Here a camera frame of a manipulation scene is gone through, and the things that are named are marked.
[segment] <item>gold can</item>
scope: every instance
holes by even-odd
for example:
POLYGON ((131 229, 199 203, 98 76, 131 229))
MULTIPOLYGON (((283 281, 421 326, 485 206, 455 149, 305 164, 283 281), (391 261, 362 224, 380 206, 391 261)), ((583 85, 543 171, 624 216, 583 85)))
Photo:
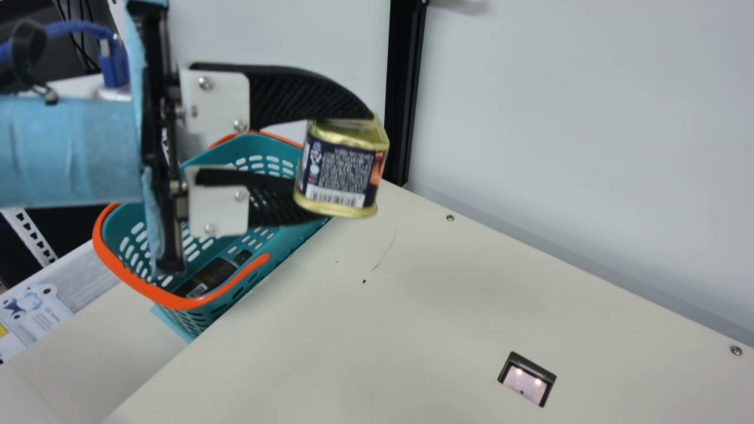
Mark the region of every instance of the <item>gold can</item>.
POLYGON ((316 214, 371 217, 389 147, 377 114, 371 121, 310 121, 294 200, 316 214))

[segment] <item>scratch mark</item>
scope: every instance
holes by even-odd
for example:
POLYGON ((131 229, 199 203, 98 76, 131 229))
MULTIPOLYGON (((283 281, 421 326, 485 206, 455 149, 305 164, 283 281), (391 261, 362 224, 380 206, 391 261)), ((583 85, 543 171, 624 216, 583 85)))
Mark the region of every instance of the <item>scratch mark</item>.
POLYGON ((390 244, 388 244, 388 248, 385 249, 385 252, 382 254, 382 257, 379 259, 379 262, 377 262, 377 265, 375 265, 374 268, 372 268, 373 271, 375 269, 377 269, 382 264, 383 260, 385 260, 385 257, 388 255, 388 252, 393 247, 393 243, 395 243, 395 238, 398 236, 398 230, 399 229, 400 229, 400 227, 398 227, 398 228, 395 229, 395 234, 393 234, 393 239, 390 240, 390 244))

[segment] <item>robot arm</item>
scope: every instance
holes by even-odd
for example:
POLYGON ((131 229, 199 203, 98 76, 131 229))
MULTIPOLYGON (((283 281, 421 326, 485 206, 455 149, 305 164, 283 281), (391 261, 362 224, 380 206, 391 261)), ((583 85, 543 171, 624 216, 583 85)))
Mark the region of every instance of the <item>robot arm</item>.
MULTIPOLYGON (((110 87, 95 91, 99 98, 91 98, 91 89, 83 98, 67 97, 50 84, 44 97, 0 97, 0 207, 142 201, 152 257, 167 274, 184 270, 181 225, 194 234, 204 227, 206 217, 191 210, 189 196, 239 187, 287 199, 259 202, 256 210, 237 202, 234 213, 247 216, 245 226, 217 236, 321 218, 293 201, 293 180, 216 167, 182 173, 179 163, 206 149, 214 134, 302 119, 371 119, 369 108, 340 84, 303 69, 226 63, 174 69, 167 2, 132 0, 127 11, 130 96, 110 87)), ((101 38, 103 54, 118 48, 110 48, 108 37, 101 38)))

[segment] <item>table surface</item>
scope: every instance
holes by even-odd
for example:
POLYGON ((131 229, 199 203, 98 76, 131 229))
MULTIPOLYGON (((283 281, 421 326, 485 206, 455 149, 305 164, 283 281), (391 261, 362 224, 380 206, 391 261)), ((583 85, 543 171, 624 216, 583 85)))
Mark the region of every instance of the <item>table surface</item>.
POLYGON ((379 206, 105 422, 751 422, 751 349, 396 186, 379 206), (544 408, 497 382, 511 351, 557 375, 544 408))
MULTIPOLYGON (((50 267, 77 266, 63 265, 66 258, 50 267)), ((81 267, 82 278, 104 272, 81 267)), ((153 305, 118 284, 3 364, 0 422, 102 422, 186 346, 150 312, 153 305)))

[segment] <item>basket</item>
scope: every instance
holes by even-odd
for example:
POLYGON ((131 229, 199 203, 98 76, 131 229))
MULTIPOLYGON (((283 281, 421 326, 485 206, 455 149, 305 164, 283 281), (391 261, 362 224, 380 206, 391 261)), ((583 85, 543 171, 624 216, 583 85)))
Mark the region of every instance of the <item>basket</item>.
MULTIPOLYGON (((221 139, 182 166, 226 164, 240 171, 293 178, 300 157, 298 144, 271 134, 250 133, 221 139)), ((187 272, 182 276, 156 278, 149 265, 149 243, 141 204, 109 205, 97 219, 92 239, 94 250, 111 271, 154 301, 189 334, 198 336, 326 222, 327 218, 299 226, 257 227, 241 236, 221 238, 193 238, 184 225, 187 272), (192 299, 173 294, 216 257, 234 263, 235 255, 242 249, 252 256, 214 290, 192 299)))

